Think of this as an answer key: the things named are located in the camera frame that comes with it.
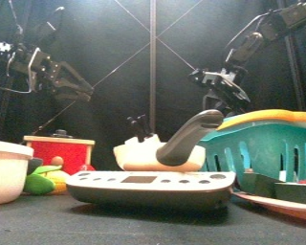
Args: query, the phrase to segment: yellow object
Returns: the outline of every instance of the yellow object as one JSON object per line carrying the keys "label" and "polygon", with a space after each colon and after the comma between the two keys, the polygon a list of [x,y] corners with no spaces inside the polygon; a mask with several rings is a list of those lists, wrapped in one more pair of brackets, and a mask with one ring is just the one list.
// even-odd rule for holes
{"label": "yellow object", "polygon": [[55,183],[55,191],[50,194],[59,194],[67,191],[67,178],[71,176],[62,170],[42,173],[42,175]]}
{"label": "yellow object", "polygon": [[230,121],[226,121],[220,125],[218,130],[226,129],[242,123],[248,123],[252,121],[262,121],[262,120],[282,120],[292,123],[298,123],[298,122],[306,123],[306,112],[303,111],[292,112],[290,110],[282,110],[282,109],[270,109],[270,110],[250,112],[234,117]]}

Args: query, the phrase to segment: black table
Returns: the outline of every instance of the black table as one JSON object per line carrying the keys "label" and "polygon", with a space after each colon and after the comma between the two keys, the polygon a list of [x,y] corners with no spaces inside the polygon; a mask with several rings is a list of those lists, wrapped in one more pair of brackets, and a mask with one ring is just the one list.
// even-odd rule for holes
{"label": "black table", "polygon": [[218,212],[100,207],[70,194],[0,205],[0,244],[306,244],[306,221],[234,197]]}

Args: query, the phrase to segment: black handle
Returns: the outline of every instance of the black handle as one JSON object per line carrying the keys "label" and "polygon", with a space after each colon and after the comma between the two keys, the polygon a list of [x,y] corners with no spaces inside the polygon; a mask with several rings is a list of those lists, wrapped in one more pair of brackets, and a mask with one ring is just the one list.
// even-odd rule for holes
{"label": "black handle", "polygon": [[182,166],[188,162],[200,139],[223,123],[224,115],[219,110],[206,110],[196,114],[179,129],[168,143],[158,150],[158,160],[167,166]]}

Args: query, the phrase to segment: metal pole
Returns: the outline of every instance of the metal pole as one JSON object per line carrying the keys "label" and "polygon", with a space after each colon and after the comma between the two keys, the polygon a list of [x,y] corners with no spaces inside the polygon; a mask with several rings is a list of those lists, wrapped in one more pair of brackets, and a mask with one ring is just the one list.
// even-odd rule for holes
{"label": "metal pole", "polygon": [[156,0],[151,0],[151,92],[150,92],[150,124],[154,132],[156,131]]}

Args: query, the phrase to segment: white bowl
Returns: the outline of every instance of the white bowl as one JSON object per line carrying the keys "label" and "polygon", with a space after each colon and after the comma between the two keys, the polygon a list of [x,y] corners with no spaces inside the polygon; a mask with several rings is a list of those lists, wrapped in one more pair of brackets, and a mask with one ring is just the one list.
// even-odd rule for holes
{"label": "white bowl", "polygon": [[15,201],[22,195],[34,152],[28,146],[0,142],[0,204]]}
{"label": "white bowl", "polygon": [[180,166],[167,166],[156,157],[158,149],[166,143],[120,145],[114,149],[118,165],[127,171],[199,171],[206,162],[206,148],[196,145],[188,162]]}

